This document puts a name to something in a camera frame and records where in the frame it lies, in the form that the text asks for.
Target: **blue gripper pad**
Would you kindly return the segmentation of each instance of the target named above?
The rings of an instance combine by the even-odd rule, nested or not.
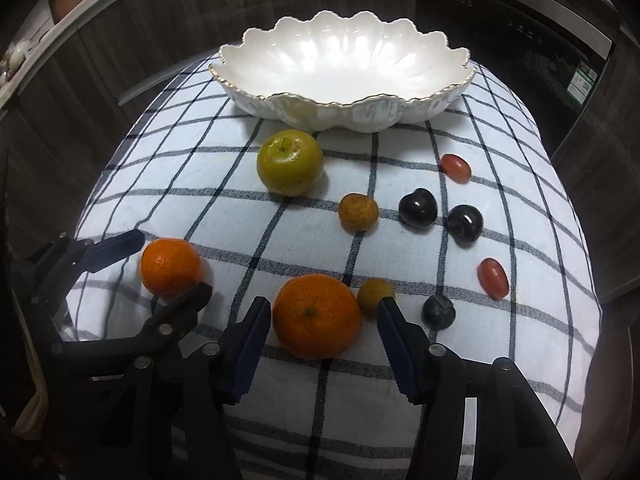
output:
[[[383,298],[378,305],[378,332],[398,390],[409,402],[421,404],[420,377],[430,345],[424,330],[406,322],[393,298]]]
[[[271,305],[254,299],[244,319],[227,327],[218,341],[225,350],[225,380],[220,385],[227,404],[235,404],[249,391],[271,327]]]
[[[137,253],[144,244],[145,235],[138,229],[107,238],[87,247],[87,252],[82,259],[82,268],[92,273],[98,272]]]

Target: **blueberry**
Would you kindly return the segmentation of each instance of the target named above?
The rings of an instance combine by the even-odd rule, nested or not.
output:
[[[444,294],[431,294],[422,306],[422,320],[434,330],[449,328],[456,319],[456,309]]]
[[[401,198],[398,205],[400,219],[411,227],[425,229],[438,215],[438,204],[433,195],[423,187]]]
[[[447,216],[447,231],[461,244],[478,240],[483,224],[482,213],[472,205],[457,205]]]

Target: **plaid tablecloth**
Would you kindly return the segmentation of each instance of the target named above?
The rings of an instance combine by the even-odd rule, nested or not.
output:
[[[386,278],[406,318],[418,324],[425,298],[444,290],[458,315],[430,337],[463,358],[513,359],[572,451],[600,313],[580,225],[522,101],[479,66],[468,91],[430,123],[316,133],[325,177],[308,196],[283,200],[267,193],[255,159],[262,142],[286,126],[235,107],[212,81],[209,63],[186,69],[140,117],[76,233],[101,240],[137,227],[147,240],[195,245],[214,295],[183,350],[216,339],[255,296],[273,300],[290,277],[308,272],[335,276],[354,292],[367,277]],[[468,184],[438,172],[444,153],[469,162]],[[397,216],[399,199],[416,187],[429,189],[440,209],[421,234]],[[337,204],[349,192],[367,193],[380,206],[377,227],[364,236],[338,222]],[[442,227],[461,203],[484,215],[484,232],[470,249]],[[500,301],[476,276],[488,256],[510,278],[511,293]],[[81,277],[67,298],[76,337],[133,335],[159,307],[140,283],[139,259]],[[420,407],[398,392],[376,325],[364,322],[344,354],[322,362],[291,356],[272,331],[251,391],[226,414],[246,478],[399,479]],[[471,472],[475,420],[470,400],[460,478]],[[175,439],[184,434],[176,430]]]

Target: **metal screw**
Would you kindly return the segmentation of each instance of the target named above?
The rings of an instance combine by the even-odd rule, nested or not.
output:
[[[158,332],[161,333],[162,335],[169,335],[173,331],[174,331],[174,327],[172,327],[168,323],[162,323],[162,325],[158,327]]]
[[[447,349],[439,343],[434,343],[429,346],[429,353],[431,355],[435,355],[436,357],[442,357],[447,353]]]
[[[511,370],[512,363],[510,359],[507,359],[506,357],[499,357],[495,360],[495,363],[502,368],[503,370]]]
[[[220,345],[218,343],[207,343],[202,347],[202,353],[204,355],[216,355],[220,352]]]
[[[133,365],[138,370],[144,370],[151,364],[151,358],[146,355],[141,355],[140,357],[136,357],[136,360],[133,361]]]

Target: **mandarin orange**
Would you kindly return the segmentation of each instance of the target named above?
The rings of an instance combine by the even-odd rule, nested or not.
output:
[[[378,221],[380,210],[375,200],[360,193],[349,193],[338,204],[340,223],[347,231],[366,231]]]
[[[382,298],[395,299],[393,288],[383,278],[369,278],[360,287],[356,301],[364,316],[375,319],[378,314],[378,304]]]
[[[140,277],[152,294],[175,298],[200,281],[200,255],[185,240],[158,238],[142,253]]]
[[[303,359],[327,359],[346,350],[360,329],[360,308],[349,287],[324,274],[289,280],[273,303],[280,342]]]

